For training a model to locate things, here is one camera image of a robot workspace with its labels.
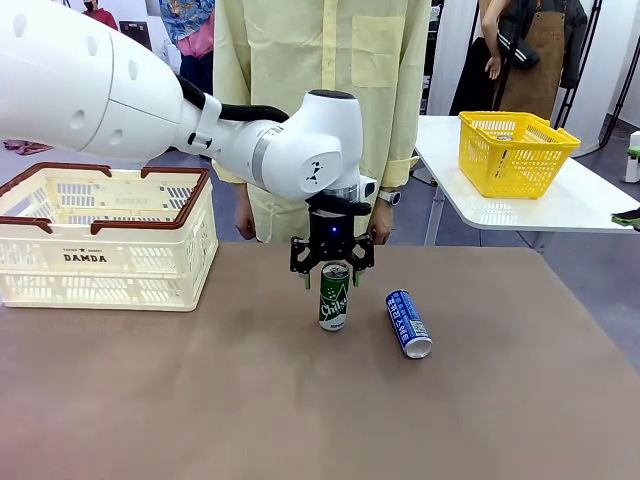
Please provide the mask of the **person's left hand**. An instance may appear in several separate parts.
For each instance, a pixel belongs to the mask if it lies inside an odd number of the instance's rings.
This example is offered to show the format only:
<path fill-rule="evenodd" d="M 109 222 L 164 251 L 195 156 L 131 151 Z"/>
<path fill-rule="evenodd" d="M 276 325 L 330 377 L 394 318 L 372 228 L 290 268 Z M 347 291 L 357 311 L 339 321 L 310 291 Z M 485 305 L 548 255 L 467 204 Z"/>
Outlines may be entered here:
<path fill-rule="evenodd" d="M 377 202 L 370 216 L 368 233 L 375 245 L 385 245 L 393 231 L 393 208 L 384 200 Z"/>

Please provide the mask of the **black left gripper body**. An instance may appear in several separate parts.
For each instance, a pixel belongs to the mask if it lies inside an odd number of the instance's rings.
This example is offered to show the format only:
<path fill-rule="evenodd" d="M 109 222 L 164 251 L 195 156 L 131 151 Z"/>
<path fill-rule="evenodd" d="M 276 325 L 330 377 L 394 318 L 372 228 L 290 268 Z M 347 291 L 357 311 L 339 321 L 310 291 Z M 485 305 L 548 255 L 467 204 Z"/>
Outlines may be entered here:
<path fill-rule="evenodd" d="M 320 261 L 344 260 L 353 245 L 355 218 L 371 213 L 368 202 L 350 201 L 327 193 L 307 200 L 311 240 L 318 249 Z"/>

